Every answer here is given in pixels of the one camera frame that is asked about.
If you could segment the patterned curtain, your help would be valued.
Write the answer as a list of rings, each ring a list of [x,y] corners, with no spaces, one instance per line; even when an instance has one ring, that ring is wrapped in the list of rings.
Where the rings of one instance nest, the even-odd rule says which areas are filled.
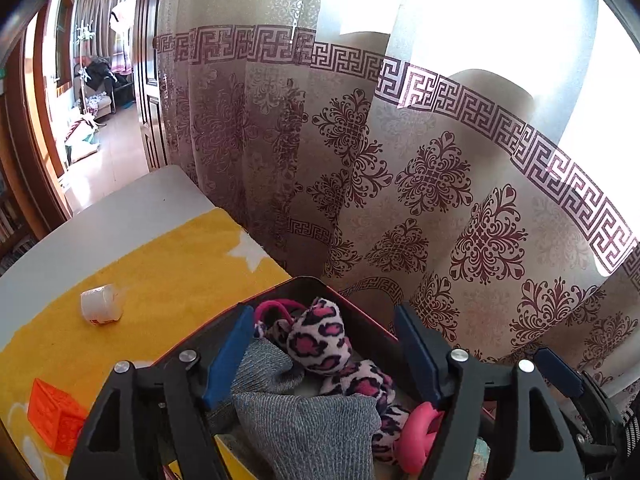
[[[168,158],[293,275],[639,390],[639,51],[603,0],[160,0]]]

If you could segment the large pink foam knot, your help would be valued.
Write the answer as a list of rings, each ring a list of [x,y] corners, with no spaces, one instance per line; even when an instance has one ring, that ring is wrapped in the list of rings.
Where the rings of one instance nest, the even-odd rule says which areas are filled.
[[[398,465],[406,474],[418,474],[434,445],[442,413],[430,402],[418,405],[408,416],[394,444]]]

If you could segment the large grey knit cloth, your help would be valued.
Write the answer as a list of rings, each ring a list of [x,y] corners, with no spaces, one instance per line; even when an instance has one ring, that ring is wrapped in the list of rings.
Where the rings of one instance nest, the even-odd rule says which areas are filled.
[[[206,414],[265,479],[373,479],[372,437],[381,416],[370,396],[296,396],[301,367],[265,339],[246,349],[218,408]]]

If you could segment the yellow small box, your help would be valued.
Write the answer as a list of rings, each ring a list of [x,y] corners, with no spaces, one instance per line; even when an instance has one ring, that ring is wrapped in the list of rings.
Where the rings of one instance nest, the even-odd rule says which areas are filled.
[[[231,480],[258,480],[259,474],[255,474],[250,469],[246,460],[242,460],[237,452],[234,452],[228,445],[228,440],[221,434],[214,437],[216,447],[220,452],[222,464],[226,470],[226,478]],[[182,478],[178,462],[174,460],[167,466],[163,466],[164,478],[166,480],[180,480]]]

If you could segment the red metal tin box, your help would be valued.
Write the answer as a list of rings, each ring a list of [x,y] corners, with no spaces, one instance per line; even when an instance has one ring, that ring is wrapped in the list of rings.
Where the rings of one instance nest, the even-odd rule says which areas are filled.
[[[393,379],[352,356],[338,304],[258,304],[231,385],[204,411],[211,444],[235,445],[278,479],[372,479],[376,463],[414,476],[442,414],[396,403]]]

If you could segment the red orange toy cube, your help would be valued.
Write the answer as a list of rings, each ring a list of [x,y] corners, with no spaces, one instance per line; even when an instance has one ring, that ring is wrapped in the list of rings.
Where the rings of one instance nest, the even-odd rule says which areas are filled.
[[[35,378],[27,419],[55,454],[70,457],[75,451],[88,411],[69,393]]]

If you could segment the cream pink knit hat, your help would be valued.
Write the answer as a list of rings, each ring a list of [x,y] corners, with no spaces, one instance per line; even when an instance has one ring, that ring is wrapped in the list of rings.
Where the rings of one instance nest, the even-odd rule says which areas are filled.
[[[479,470],[481,474],[484,474],[488,466],[489,456],[489,445],[483,439],[477,438],[475,441],[471,468]]]

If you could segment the wooden bookshelf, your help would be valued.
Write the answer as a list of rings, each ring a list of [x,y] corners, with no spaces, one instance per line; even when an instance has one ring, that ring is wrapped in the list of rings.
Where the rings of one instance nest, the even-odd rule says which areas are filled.
[[[37,243],[22,215],[4,170],[0,176],[0,275],[26,255]]]

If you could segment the brown wooden door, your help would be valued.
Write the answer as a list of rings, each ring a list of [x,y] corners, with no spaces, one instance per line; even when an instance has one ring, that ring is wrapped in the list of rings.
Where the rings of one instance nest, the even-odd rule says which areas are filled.
[[[138,122],[150,171],[168,164],[155,47],[159,4],[160,0],[136,0],[132,40]]]

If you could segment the yellow white blanket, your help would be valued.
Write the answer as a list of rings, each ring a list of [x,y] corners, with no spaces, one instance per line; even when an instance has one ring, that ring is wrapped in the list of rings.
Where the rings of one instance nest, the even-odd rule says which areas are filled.
[[[91,408],[120,360],[153,362],[211,318],[289,276],[222,209],[206,212],[49,302],[1,350],[1,420],[18,456],[38,479],[62,479],[68,459],[55,454],[27,419],[32,384],[41,379]],[[112,285],[122,317],[102,326],[80,313],[85,290]]]

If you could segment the white tape roll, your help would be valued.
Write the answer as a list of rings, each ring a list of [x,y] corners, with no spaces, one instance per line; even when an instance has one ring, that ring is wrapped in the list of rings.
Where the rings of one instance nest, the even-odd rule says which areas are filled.
[[[116,323],[122,318],[122,294],[112,284],[85,290],[80,294],[80,313],[95,326]]]

